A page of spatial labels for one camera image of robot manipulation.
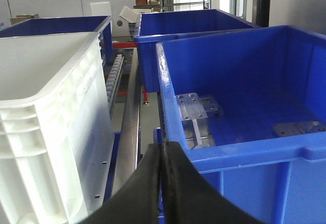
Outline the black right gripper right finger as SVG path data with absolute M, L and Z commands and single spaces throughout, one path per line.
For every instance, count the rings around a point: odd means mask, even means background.
M 165 223 L 262 223 L 216 191 L 177 142 L 162 145 Z

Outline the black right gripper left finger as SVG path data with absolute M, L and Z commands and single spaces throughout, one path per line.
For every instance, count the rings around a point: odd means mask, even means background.
M 135 172 L 81 223 L 158 223 L 160 147 L 151 144 Z

